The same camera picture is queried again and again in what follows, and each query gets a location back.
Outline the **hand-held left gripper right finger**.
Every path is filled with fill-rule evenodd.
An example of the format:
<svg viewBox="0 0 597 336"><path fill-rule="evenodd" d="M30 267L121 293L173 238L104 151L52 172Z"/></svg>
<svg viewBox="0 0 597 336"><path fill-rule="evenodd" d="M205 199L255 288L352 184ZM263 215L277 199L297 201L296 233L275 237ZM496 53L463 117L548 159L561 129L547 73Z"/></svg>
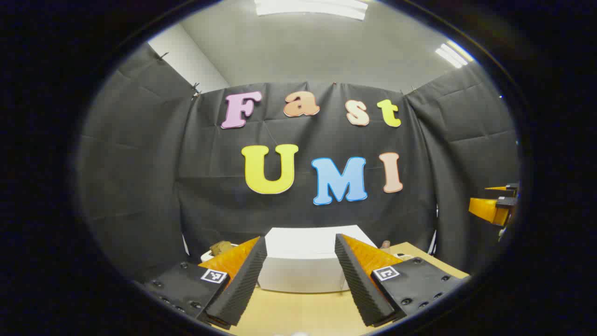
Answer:
<svg viewBox="0 0 597 336"><path fill-rule="evenodd" d="M345 234L335 235L334 248L367 327L418 314L467 281L421 257L402 260Z"/></svg>

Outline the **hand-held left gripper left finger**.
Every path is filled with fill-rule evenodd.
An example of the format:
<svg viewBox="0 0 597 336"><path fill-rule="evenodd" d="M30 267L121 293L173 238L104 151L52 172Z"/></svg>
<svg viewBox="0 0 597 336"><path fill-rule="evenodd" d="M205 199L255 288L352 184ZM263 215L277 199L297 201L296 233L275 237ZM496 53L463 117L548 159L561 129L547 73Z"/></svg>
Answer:
<svg viewBox="0 0 597 336"><path fill-rule="evenodd" d="M230 329L247 309L267 257L262 236L232 245L203 261L205 243L183 237L185 255L133 275L156 301L177 315Z"/></svg>

